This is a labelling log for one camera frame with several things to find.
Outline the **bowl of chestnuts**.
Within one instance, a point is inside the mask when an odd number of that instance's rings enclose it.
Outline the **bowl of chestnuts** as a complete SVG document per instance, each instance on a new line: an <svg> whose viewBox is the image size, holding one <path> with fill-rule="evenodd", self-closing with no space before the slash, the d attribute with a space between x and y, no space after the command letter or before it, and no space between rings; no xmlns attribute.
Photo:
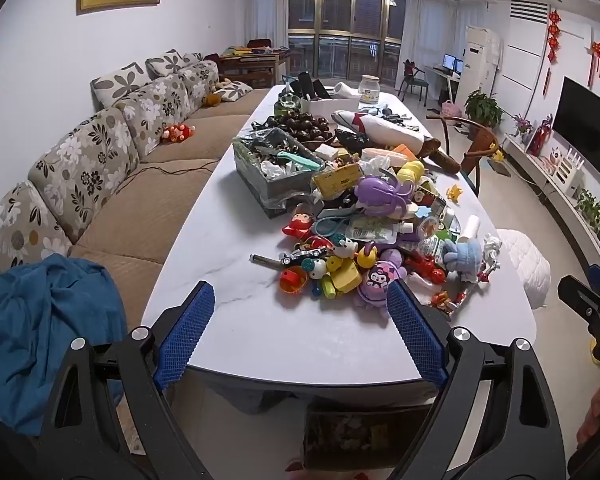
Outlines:
<svg viewBox="0 0 600 480"><path fill-rule="evenodd" d="M321 144L329 144L336 138L325 117L295 110L270 116L264 125L268 128L282 129L307 148L318 148Z"/></svg>

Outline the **light blue plush toy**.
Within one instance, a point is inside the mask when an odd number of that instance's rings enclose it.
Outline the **light blue plush toy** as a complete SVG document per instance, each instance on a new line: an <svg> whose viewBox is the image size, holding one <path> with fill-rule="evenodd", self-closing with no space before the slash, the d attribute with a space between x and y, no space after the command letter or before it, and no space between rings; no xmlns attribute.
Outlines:
<svg viewBox="0 0 600 480"><path fill-rule="evenodd" d="M475 238L468 242L445 240L442 246L442 262L446 270L459 274L477 274L482 261L482 248Z"/></svg>

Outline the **blue cloth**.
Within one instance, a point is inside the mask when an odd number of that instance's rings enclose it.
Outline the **blue cloth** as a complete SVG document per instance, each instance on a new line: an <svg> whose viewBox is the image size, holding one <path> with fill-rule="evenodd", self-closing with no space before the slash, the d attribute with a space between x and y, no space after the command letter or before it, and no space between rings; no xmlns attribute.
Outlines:
<svg viewBox="0 0 600 480"><path fill-rule="evenodd" d="M0 274L0 421L40 434L70 344L110 344L127 329L120 292L98 263L52 255Z"/></svg>

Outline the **clear plastic jar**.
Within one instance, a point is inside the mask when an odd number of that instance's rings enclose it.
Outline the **clear plastic jar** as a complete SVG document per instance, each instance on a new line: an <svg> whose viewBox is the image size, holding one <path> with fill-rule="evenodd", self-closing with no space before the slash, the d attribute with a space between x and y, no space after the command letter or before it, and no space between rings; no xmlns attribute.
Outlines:
<svg viewBox="0 0 600 480"><path fill-rule="evenodd" d="M380 97L380 82L377 76L363 75L358 85L360 102L365 105L376 105Z"/></svg>

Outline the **yellow toy block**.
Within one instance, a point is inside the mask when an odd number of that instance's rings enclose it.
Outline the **yellow toy block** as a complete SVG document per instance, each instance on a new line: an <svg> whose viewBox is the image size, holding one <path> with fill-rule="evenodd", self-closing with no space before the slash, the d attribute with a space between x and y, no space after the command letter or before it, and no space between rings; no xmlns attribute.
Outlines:
<svg viewBox="0 0 600 480"><path fill-rule="evenodd" d="M330 274L338 292L348 294L362 283L362 274L352 259L344 259L341 266Z"/></svg>

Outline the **silver toy race car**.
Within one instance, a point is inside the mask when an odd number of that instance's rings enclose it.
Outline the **silver toy race car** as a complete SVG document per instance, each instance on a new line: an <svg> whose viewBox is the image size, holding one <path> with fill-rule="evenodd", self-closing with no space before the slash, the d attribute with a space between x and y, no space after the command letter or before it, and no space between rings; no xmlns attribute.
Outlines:
<svg viewBox="0 0 600 480"><path fill-rule="evenodd" d="M334 248L334 244L327 238L311 235L295 244L290 252L282 252L279 261L283 266L298 266L306 258L325 259Z"/></svg>

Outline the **grey storage box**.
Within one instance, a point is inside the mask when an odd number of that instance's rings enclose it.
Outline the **grey storage box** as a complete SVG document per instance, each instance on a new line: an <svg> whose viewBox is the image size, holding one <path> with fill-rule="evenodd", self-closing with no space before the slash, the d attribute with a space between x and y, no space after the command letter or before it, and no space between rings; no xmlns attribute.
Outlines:
<svg viewBox="0 0 600 480"><path fill-rule="evenodd" d="M326 164L279 128L238 134L233 140L235 167L268 218L293 203L311 200L312 179Z"/></svg>

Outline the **teal white bead toy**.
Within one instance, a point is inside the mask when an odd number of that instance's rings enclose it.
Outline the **teal white bead toy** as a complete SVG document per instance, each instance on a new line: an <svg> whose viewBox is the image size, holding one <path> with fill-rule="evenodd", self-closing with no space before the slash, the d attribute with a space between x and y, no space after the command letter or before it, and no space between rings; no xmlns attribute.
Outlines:
<svg viewBox="0 0 600 480"><path fill-rule="evenodd" d="M332 272L338 271L343 264L343 258L335 255L327 258L304 258L302 270L312 281L312 295L315 298L325 297L332 300L342 295L332 279Z"/></svg>

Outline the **floral beige sofa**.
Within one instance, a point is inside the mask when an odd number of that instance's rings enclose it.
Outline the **floral beige sofa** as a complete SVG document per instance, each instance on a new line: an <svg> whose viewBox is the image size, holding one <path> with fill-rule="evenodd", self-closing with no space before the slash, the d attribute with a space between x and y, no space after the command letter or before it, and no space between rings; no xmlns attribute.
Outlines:
<svg viewBox="0 0 600 480"><path fill-rule="evenodd" d="M0 274L52 255L104 266L138 320L174 240L264 91L166 51L91 83L99 104L0 201Z"/></svg>

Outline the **white standing air conditioner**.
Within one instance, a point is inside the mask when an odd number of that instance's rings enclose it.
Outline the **white standing air conditioner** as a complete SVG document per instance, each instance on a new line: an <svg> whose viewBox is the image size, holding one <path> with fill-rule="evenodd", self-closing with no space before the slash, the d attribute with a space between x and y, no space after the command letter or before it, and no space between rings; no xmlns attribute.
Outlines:
<svg viewBox="0 0 600 480"><path fill-rule="evenodd" d="M462 110L472 92L492 96L493 86L503 52L502 40L491 29L468 25L460 74L454 103Z"/></svg>

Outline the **white cardboard tube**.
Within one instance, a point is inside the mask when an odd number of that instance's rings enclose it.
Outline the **white cardboard tube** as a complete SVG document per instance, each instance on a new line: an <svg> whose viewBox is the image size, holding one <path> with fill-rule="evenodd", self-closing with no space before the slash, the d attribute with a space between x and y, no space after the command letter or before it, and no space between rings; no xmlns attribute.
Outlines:
<svg viewBox="0 0 600 480"><path fill-rule="evenodd" d="M460 233L460 241L466 242L466 240L472 240L478 236L480 229L480 218L475 214L472 214L466 220L462 232Z"/></svg>

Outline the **black television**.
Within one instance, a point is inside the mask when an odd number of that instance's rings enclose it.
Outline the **black television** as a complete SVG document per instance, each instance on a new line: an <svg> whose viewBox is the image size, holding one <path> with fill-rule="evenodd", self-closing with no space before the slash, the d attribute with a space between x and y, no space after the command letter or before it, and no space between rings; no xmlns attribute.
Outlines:
<svg viewBox="0 0 600 480"><path fill-rule="evenodd" d="M553 130L575 148L600 174L600 97L568 77L553 122Z"/></svg>

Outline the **potted green plant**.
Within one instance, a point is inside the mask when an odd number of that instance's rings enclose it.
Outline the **potted green plant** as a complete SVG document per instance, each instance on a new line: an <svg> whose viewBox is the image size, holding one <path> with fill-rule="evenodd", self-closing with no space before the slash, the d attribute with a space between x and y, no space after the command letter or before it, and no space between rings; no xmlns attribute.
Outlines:
<svg viewBox="0 0 600 480"><path fill-rule="evenodd" d="M503 117L503 110L498 106L496 99L487 96L480 90L475 90L468 96L465 113L473 122L491 129L497 127Z"/></svg>

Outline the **wooden chair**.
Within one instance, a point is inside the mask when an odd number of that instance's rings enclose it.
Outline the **wooden chair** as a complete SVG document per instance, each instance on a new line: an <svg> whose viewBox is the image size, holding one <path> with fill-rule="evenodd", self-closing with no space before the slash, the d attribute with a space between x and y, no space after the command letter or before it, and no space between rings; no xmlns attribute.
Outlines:
<svg viewBox="0 0 600 480"><path fill-rule="evenodd" d="M459 162L459 174L466 180L475 196L479 196L481 180L480 160L483 159L483 157L491 157L500 148L498 139L493 131L486 126L479 125L476 122L466 118L439 114L428 114L426 118L428 120L437 120L438 122L441 122L444 133L443 153L449 156L451 156L449 123L459 122L463 126L468 126L469 128L474 129L475 135L472 137L471 146L464 154L463 160Z"/></svg>

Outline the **purple octopus toy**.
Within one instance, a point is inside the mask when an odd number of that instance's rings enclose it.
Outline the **purple octopus toy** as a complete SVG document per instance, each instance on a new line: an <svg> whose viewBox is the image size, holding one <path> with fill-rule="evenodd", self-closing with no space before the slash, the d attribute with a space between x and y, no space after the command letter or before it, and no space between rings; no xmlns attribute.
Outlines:
<svg viewBox="0 0 600 480"><path fill-rule="evenodd" d="M365 176L355 185L354 195L358 208L366 216L404 218L412 203L415 191L413 182L400 182L397 177Z"/></svg>

